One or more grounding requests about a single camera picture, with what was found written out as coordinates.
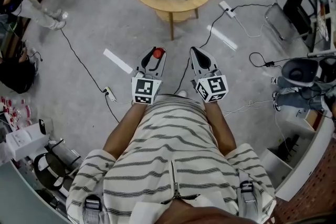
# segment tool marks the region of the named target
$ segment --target concrete floor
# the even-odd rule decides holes
[[[164,47],[167,61],[161,93],[173,93],[182,77],[189,49],[201,46],[207,39],[208,25],[222,12],[218,3],[210,0],[199,9],[200,18],[175,25],[175,40],[170,41],[169,25],[138,0],[44,0],[50,9],[62,8],[68,13],[64,33],[73,49],[85,63],[100,88],[109,86],[119,102],[131,100],[131,75],[103,55],[108,48],[130,66],[139,54],[152,46]],[[272,4],[274,0],[225,0],[232,7],[250,3]],[[278,0],[283,6],[286,0]],[[243,7],[237,17],[250,35],[258,35],[264,21],[266,7]],[[223,16],[214,26],[238,49],[233,51],[213,35],[205,49],[216,56],[222,73],[226,75],[230,93],[221,102],[223,110],[231,111],[248,104],[250,100],[271,100],[274,86],[270,78],[280,74],[278,68],[255,68],[248,56],[261,52],[266,61],[304,56],[307,49],[299,39],[291,44],[280,44],[273,32],[263,28],[258,38],[248,38],[237,21]],[[102,148],[108,135],[117,125],[110,114],[104,95],[97,89],[84,67],[69,48],[61,31],[42,28],[31,22],[26,31],[27,45],[40,51],[43,62],[39,76],[30,93],[35,99],[41,117],[54,121],[55,137],[82,156],[95,148]],[[188,69],[181,89],[190,98],[201,100],[190,83],[193,70]],[[278,145],[281,135],[275,125],[271,102],[262,109],[232,113],[226,117],[237,144],[249,143],[261,154],[265,148]],[[110,104],[121,119],[130,104]],[[279,120],[286,134],[285,124]]]

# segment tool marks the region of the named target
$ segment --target white striped shirt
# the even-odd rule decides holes
[[[222,203],[214,206],[238,215],[239,169],[261,193],[264,222],[276,204],[275,194],[253,149],[243,144],[224,157],[201,104],[157,98],[118,160],[103,150],[86,157],[70,189],[68,217],[75,224],[84,223],[85,198],[96,194],[103,202],[101,223],[129,223],[137,203],[170,200],[174,182],[181,196],[220,193]],[[187,197],[183,200],[198,206]]]

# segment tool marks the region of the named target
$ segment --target white tape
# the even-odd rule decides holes
[[[133,68],[131,68],[128,64],[126,64],[123,60],[121,60],[118,56],[114,55],[112,52],[110,52],[108,49],[105,49],[104,55],[108,57],[112,62],[114,62],[116,65],[118,65],[122,70],[124,70],[126,73],[130,74],[133,71]]]
[[[208,29],[208,31],[210,31],[211,25],[208,25],[206,27],[206,29]],[[215,27],[212,28],[211,32],[212,32],[212,34],[214,34],[216,37],[218,37],[222,42],[224,42],[232,50],[235,51],[236,49],[238,49],[238,46],[235,43],[233,43],[230,39],[228,39],[221,32],[219,32]]]

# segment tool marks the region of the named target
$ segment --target jeans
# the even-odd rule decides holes
[[[290,83],[283,77],[278,77],[278,87],[279,88],[293,88],[300,87],[293,83]],[[295,108],[304,108],[304,109],[314,109],[322,110],[321,98],[320,95],[321,89],[317,85],[312,87],[304,87],[300,92],[291,92],[286,94],[279,94],[276,98],[276,103],[279,106],[289,105],[294,106]]]

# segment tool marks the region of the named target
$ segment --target red button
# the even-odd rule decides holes
[[[162,48],[157,48],[155,49],[154,53],[153,53],[153,56],[156,58],[156,59],[160,59],[164,54],[164,49]]]

